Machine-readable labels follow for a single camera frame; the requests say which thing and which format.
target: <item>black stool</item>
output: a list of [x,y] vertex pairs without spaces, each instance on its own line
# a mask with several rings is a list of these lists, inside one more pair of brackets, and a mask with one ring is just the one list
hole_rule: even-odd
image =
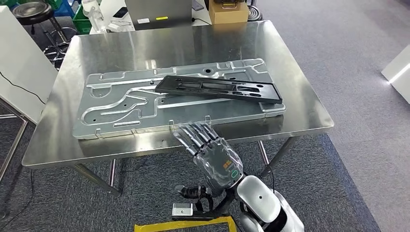
[[[67,36],[65,35],[60,24],[57,22],[56,18],[54,18],[54,10],[49,4],[39,1],[27,2],[14,8],[13,14],[21,25],[32,25],[32,34],[34,34],[34,24],[40,25],[44,35],[51,43],[51,45],[48,46],[43,52],[54,66],[56,65],[56,61],[62,61],[64,59],[65,52],[70,44],[70,40],[67,39]],[[54,29],[56,29],[51,32],[51,34],[41,25],[41,23],[46,20],[50,20]],[[53,38],[52,34],[55,32],[58,33],[62,43],[57,43],[57,41]]]

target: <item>carpet floor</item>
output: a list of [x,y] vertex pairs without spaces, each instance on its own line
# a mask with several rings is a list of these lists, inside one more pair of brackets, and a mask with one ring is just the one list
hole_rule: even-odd
[[[4,137],[9,138],[9,145],[16,128],[3,126],[18,123],[18,119],[8,119],[0,124],[10,134]],[[0,232],[131,231],[134,224],[170,221],[172,203],[186,202],[174,191],[175,185],[195,186],[203,181],[185,151],[122,159],[117,163],[115,182],[122,194],[114,198],[73,169],[32,171],[22,167],[20,161],[32,131],[29,128],[25,133],[0,184],[0,208],[8,214],[0,221]],[[270,158],[283,142],[264,141]],[[6,147],[4,144],[0,157],[5,156]],[[248,174],[260,173],[263,161],[257,143],[236,145],[234,149]],[[108,162],[87,166],[108,179]],[[306,231],[379,231],[327,135],[307,136],[296,142],[274,173],[276,190],[301,218]],[[263,181],[272,186],[270,175]],[[17,215],[27,203],[28,207]],[[238,217],[236,202],[231,212]],[[226,225],[184,231],[226,231]]]
[[335,122],[382,231],[410,227],[410,105],[381,71],[410,44],[410,0],[258,0]]

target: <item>green indicator light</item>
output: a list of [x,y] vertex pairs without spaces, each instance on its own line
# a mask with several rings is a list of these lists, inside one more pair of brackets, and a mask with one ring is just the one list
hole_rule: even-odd
[[235,178],[235,177],[238,176],[238,174],[239,174],[239,173],[238,173],[237,170],[233,170],[232,173],[231,173],[231,177],[232,177],[232,178]]

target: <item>yellow tape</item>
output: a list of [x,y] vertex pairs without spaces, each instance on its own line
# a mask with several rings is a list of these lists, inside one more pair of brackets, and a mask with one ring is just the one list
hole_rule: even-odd
[[210,221],[171,221],[151,225],[134,225],[134,232],[160,232],[170,231],[176,229],[183,229],[189,227],[206,226],[218,223],[228,223],[229,232],[236,232],[234,220],[231,217],[219,217]]
[[164,16],[164,17],[157,17],[155,18],[156,20],[164,20],[164,19],[168,19],[168,16]]

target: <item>robot finger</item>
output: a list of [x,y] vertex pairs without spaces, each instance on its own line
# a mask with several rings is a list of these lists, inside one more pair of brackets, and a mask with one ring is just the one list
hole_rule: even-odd
[[174,137],[186,148],[186,150],[192,155],[196,155],[195,148],[178,132],[174,132]]
[[179,128],[185,132],[189,138],[199,147],[201,148],[204,145],[204,142],[193,132],[189,127],[179,125]]
[[190,123],[190,126],[194,128],[194,130],[208,143],[211,141],[211,137],[209,137],[208,133],[206,133],[205,129],[199,126],[197,123]]
[[212,140],[216,140],[219,138],[218,134],[210,127],[210,125],[206,123],[201,123],[201,126],[205,129],[208,135],[212,138]]

